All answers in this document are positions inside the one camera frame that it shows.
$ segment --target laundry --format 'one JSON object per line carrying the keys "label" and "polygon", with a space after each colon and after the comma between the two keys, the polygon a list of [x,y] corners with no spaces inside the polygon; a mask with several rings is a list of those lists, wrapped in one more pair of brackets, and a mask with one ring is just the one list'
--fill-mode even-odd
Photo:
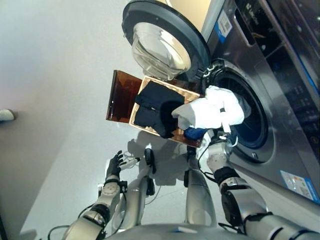
{"label": "laundry", "polygon": [[187,139],[191,140],[199,140],[202,139],[202,137],[207,132],[207,129],[205,128],[194,128],[194,127],[188,127],[186,130],[183,131],[183,135]]}
{"label": "laundry", "polygon": [[134,124],[152,127],[162,138],[171,138],[177,129],[178,120],[172,111],[185,102],[185,97],[161,84],[150,81],[135,102],[139,109],[135,114]]}
{"label": "laundry", "polygon": [[173,111],[185,103],[185,97],[164,85],[149,81],[136,96],[135,102],[145,108],[161,110],[166,107]]}
{"label": "laundry", "polygon": [[152,127],[162,138],[171,138],[177,128],[177,120],[167,112],[140,106],[135,114],[134,124],[141,127]]}
{"label": "laundry", "polygon": [[172,111],[172,116],[178,119],[178,126],[182,130],[189,127],[218,129],[223,122],[227,125],[241,124],[245,116],[251,114],[251,108],[243,97],[238,95],[238,98],[228,89],[209,86],[204,98],[178,107]]}

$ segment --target white sticker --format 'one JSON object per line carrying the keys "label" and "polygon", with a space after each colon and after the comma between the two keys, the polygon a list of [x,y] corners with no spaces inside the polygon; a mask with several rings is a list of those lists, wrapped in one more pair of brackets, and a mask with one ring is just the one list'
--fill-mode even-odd
{"label": "white sticker", "polygon": [[219,30],[223,37],[227,37],[232,29],[231,22],[229,21],[227,14],[224,10],[221,11],[218,19]]}
{"label": "white sticker", "polygon": [[282,170],[280,170],[280,173],[288,189],[319,203],[319,198],[310,179],[293,175]]}

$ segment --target dark blue cloth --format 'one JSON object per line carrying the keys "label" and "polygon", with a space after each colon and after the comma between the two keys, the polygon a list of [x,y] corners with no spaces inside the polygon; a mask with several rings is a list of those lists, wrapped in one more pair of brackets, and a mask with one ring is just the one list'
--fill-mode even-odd
{"label": "dark blue cloth", "polygon": [[188,127],[186,130],[184,130],[183,135],[187,139],[191,140],[199,140],[201,139],[205,133],[207,132],[208,129],[205,128],[193,128],[193,127]]}

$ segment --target washing machine door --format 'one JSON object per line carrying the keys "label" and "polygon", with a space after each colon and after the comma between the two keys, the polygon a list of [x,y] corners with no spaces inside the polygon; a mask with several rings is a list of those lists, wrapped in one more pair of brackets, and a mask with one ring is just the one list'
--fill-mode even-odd
{"label": "washing machine door", "polygon": [[123,10],[122,29],[144,74],[165,81],[201,79],[210,65],[208,45],[181,13],[156,0],[134,0]]}

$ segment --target black wire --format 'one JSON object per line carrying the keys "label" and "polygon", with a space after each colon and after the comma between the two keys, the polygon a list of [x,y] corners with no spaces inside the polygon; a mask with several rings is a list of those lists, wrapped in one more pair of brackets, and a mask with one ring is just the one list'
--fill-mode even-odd
{"label": "black wire", "polygon": [[60,226],[55,226],[55,227],[51,228],[51,230],[48,233],[48,240],[50,240],[50,235],[54,230],[56,230],[56,229],[65,229],[65,228],[68,228],[68,227],[70,227],[70,225],[60,225]]}
{"label": "black wire", "polygon": [[224,224],[224,223],[222,223],[222,222],[218,222],[218,225],[219,225],[220,227],[222,227],[224,230],[229,231],[227,228],[230,228],[230,229],[232,229],[232,230],[235,230],[238,234],[244,234],[239,228],[236,228],[236,227],[234,227],[234,226],[231,226],[231,225],[228,225],[228,224]]}
{"label": "black wire", "polygon": [[81,217],[81,215],[82,215],[87,209],[91,208],[93,205],[94,205],[94,204],[91,204],[91,205],[87,206],[85,209],[83,209],[83,210],[79,213],[78,219]]}
{"label": "black wire", "polygon": [[201,153],[200,157],[198,158],[198,168],[200,170],[200,172],[207,178],[209,179],[210,181],[214,182],[214,183],[217,183],[217,181],[210,177],[210,176],[207,176],[207,175],[214,175],[213,173],[211,172],[207,172],[207,171],[202,171],[201,167],[200,167],[200,159],[202,158],[202,156],[204,155],[204,153],[207,151],[207,149],[209,148],[209,145],[205,148],[205,150]]}
{"label": "black wire", "polygon": [[117,229],[114,231],[114,233],[112,233],[108,238],[110,238],[111,236],[115,235],[119,229],[121,228],[124,220],[125,220],[125,217],[126,217],[126,213],[127,213],[127,197],[126,197],[126,194],[123,194],[123,198],[124,198],[124,202],[125,202],[125,208],[124,208],[124,214],[123,214],[123,217],[122,217],[122,220],[119,224],[119,226],[117,227]]}

